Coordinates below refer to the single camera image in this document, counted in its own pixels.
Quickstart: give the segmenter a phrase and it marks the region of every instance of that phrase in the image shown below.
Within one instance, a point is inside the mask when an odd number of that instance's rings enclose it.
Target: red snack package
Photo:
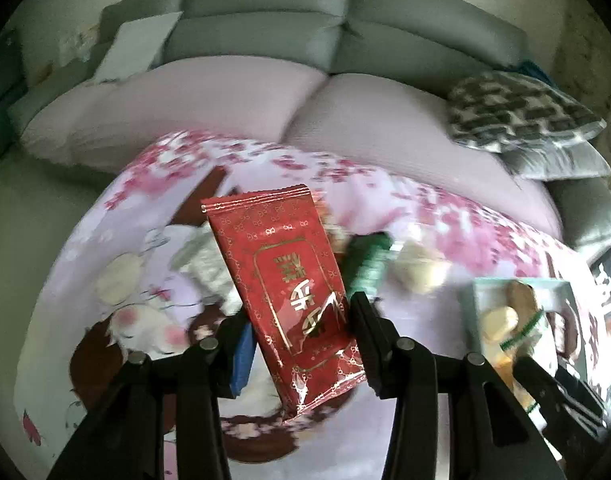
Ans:
[[[202,204],[256,331],[284,420],[363,381],[341,274],[307,186]]]

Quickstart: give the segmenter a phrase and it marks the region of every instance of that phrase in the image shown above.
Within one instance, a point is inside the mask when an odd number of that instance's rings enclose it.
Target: green package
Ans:
[[[365,292],[368,300],[374,300],[391,258],[393,243],[393,238],[383,232],[352,237],[341,262],[341,278],[348,301],[359,290]]]

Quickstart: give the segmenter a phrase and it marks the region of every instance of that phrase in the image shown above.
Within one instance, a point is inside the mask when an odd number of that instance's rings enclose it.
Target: floral blanket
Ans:
[[[402,335],[462,357],[458,293],[473,277],[560,276],[572,284],[579,307],[589,380],[599,380],[600,300],[585,262],[557,240],[438,187],[331,153],[206,130],[173,132],[127,166],[83,217],[38,298],[14,402],[28,445],[48,465],[130,351],[153,358],[183,352],[223,319],[170,264],[197,229],[179,225],[196,192],[301,183],[322,193],[335,221],[350,232],[386,230],[397,238],[420,224],[431,234],[427,243],[452,261],[447,283],[430,295],[384,280],[381,307]],[[175,399],[165,401],[165,467],[172,480]],[[282,426],[257,351],[242,396],[220,401],[220,410],[233,478],[381,477],[394,401],[378,400],[367,384]],[[446,421],[442,401],[441,424]],[[439,476],[449,467],[448,434],[440,432]]]

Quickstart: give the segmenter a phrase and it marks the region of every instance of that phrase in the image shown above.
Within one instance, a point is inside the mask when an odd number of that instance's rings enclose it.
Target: black and white pillow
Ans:
[[[576,99],[518,73],[464,79],[450,92],[448,105],[454,142],[488,152],[573,146],[605,128]]]

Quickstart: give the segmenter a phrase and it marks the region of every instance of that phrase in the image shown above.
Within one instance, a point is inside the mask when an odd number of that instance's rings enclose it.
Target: screw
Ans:
[[[144,352],[132,352],[127,356],[127,360],[131,362],[133,365],[142,365],[147,358],[147,354]]]
[[[205,339],[201,339],[201,341],[198,342],[198,345],[201,346],[202,349],[209,352],[216,350],[216,347],[219,346],[219,342],[216,337],[206,337]]]
[[[477,352],[470,352],[467,355],[467,360],[470,361],[470,364],[474,366],[481,366],[485,362],[485,357]]]
[[[396,340],[396,346],[399,350],[412,350],[414,348],[414,339],[399,337]]]

